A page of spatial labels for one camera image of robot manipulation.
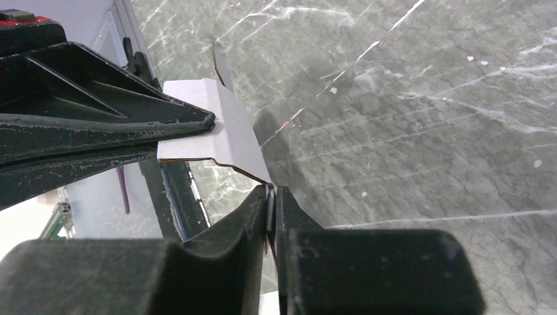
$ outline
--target gray marble surface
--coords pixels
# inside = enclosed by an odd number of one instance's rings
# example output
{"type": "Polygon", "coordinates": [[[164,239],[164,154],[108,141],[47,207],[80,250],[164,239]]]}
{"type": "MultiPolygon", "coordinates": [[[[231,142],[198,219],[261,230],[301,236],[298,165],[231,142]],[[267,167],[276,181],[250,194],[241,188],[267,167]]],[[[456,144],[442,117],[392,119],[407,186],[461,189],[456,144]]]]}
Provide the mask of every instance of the gray marble surface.
{"type": "MultiPolygon", "coordinates": [[[[273,181],[317,222],[448,230],[488,313],[557,314],[553,0],[132,5],[161,81],[215,78],[227,48],[273,181]]],[[[253,185],[192,170],[212,221],[253,185]]]]}

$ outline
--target purple cable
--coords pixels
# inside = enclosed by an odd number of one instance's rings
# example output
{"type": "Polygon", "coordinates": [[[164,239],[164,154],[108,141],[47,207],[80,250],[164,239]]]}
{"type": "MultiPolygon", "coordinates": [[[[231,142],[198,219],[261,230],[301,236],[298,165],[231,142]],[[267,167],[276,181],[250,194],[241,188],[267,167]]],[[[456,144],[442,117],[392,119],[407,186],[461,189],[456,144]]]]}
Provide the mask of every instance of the purple cable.
{"type": "Polygon", "coordinates": [[[123,174],[123,166],[116,168],[118,173],[118,180],[120,181],[120,190],[122,191],[123,207],[125,209],[125,214],[129,214],[129,200],[127,198],[127,190],[125,189],[125,176],[123,174]]]}

